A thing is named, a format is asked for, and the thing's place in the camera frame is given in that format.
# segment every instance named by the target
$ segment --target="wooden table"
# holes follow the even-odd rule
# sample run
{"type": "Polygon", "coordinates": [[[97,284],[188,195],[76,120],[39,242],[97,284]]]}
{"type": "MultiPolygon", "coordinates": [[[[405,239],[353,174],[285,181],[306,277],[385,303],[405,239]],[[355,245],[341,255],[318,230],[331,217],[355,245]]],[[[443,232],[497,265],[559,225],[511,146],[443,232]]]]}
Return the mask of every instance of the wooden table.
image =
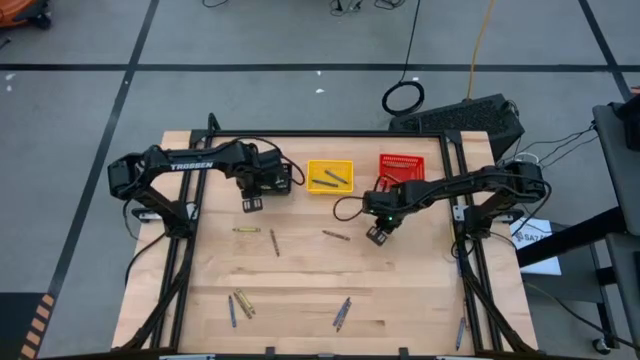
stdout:
{"type": "MultiPolygon", "coordinates": [[[[485,133],[462,133],[469,171],[493,164],[485,133]]],[[[166,132],[163,148],[188,146],[189,132],[166,132]]],[[[354,195],[371,189],[378,154],[423,156],[426,179],[444,177],[439,141],[431,138],[269,138],[305,171],[310,159],[348,159],[355,167],[354,195]]],[[[214,145],[228,141],[216,138],[214,145]]],[[[261,150],[268,145],[257,143],[261,150]]],[[[452,164],[457,168],[455,156],[452,164]]],[[[158,177],[153,186],[177,199],[181,173],[158,177]]],[[[192,181],[191,196],[195,191],[192,181]]],[[[408,216],[390,240],[376,246],[366,238],[373,216],[339,222],[331,214],[332,195],[311,195],[296,187],[290,196],[264,197],[264,210],[244,214],[233,179],[221,172],[207,176],[203,210],[189,282],[180,352],[278,354],[412,355],[473,354],[470,331],[455,351],[463,316],[464,290],[449,254],[453,241],[447,201],[408,216]],[[260,233],[232,228],[257,226],[260,233]],[[276,257],[269,237],[273,228],[280,247],[276,257]],[[351,237],[324,235],[331,230],[351,237]],[[248,320],[236,303],[237,328],[231,326],[228,295],[242,288],[257,314],[248,320]],[[331,325],[344,300],[353,305],[339,333],[331,325]]],[[[476,194],[476,202],[487,194],[476,194]]],[[[346,200],[338,215],[354,214],[361,204],[346,200]]],[[[138,249],[163,231],[156,221],[142,226],[138,249]]],[[[509,237],[506,225],[493,231],[509,237]]],[[[146,319],[158,300],[168,240],[143,255],[133,267],[113,345],[122,345],[146,319]]],[[[498,239],[484,240],[493,296],[512,327],[537,347],[514,249],[498,239]]],[[[485,348],[490,347],[486,314],[478,302],[485,348]]],[[[168,344],[173,309],[167,311],[162,344],[168,344]]]]}

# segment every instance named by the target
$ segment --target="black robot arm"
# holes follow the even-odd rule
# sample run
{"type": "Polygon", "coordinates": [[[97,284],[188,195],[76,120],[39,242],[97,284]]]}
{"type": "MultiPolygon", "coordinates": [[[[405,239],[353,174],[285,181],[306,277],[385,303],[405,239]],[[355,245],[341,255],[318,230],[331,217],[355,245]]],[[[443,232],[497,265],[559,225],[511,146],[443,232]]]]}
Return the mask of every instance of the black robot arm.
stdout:
{"type": "Polygon", "coordinates": [[[534,203],[544,198],[544,184],[537,165],[512,162],[504,167],[487,166],[451,179],[410,180],[392,185],[389,192],[365,191],[363,212],[377,217],[367,237],[381,246],[405,216],[428,208],[438,200],[489,191],[494,194],[487,201],[466,207],[457,221],[465,227],[465,233],[484,238],[495,217],[515,204],[534,203]]]}
{"type": "Polygon", "coordinates": [[[281,158],[277,148],[259,152],[255,144],[245,144],[238,139],[202,150],[163,150],[154,145],[142,154],[131,153],[111,163],[107,168],[109,190],[120,200],[136,200],[160,215],[168,236],[187,237],[190,234],[187,210],[151,186],[158,175],[175,171],[222,171],[227,179],[236,179],[244,212],[253,212],[262,210],[263,189],[290,189],[291,176],[285,171],[281,158]]]}

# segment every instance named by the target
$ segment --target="plastic basket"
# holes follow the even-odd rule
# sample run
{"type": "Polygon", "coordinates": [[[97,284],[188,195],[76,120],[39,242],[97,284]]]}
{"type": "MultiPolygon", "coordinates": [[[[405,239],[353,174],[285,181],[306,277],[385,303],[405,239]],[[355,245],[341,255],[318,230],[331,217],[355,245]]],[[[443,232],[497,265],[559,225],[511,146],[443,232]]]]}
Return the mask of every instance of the plastic basket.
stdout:
{"type": "Polygon", "coordinates": [[[407,180],[424,180],[424,158],[419,156],[380,154],[378,189],[407,180]]]}
{"type": "Polygon", "coordinates": [[[309,160],[307,163],[307,191],[312,194],[335,194],[343,195],[353,192],[353,161],[349,160],[309,160]],[[325,173],[325,170],[347,181],[347,184],[332,178],[325,173]],[[337,184],[331,187],[313,182],[322,180],[337,184]]]}

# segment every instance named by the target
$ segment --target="white paper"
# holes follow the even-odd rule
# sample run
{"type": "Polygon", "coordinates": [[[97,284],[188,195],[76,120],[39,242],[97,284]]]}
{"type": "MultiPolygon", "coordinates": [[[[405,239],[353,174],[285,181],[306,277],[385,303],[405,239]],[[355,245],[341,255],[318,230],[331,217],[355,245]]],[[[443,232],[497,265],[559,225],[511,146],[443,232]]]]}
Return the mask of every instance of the white paper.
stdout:
{"type": "MultiPolygon", "coordinates": [[[[511,231],[519,228],[525,219],[521,218],[511,224],[511,231]]],[[[513,243],[516,248],[520,249],[549,235],[551,235],[551,223],[548,220],[531,219],[527,221],[520,231],[513,235],[513,243]]],[[[525,266],[520,269],[520,272],[525,274],[562,275],[557,257],[525,266]]]]}

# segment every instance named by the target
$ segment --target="red basket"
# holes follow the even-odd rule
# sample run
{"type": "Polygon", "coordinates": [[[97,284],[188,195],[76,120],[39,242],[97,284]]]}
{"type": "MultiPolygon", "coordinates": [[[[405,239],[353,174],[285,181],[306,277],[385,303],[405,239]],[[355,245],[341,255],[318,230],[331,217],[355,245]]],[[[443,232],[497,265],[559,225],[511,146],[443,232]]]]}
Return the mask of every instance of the red basket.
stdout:
{"type": "Polygon", "coordinates": [[[419,156],[380,154],[380,188],[407,180],[424,180],[424,158],[419,156]]]}

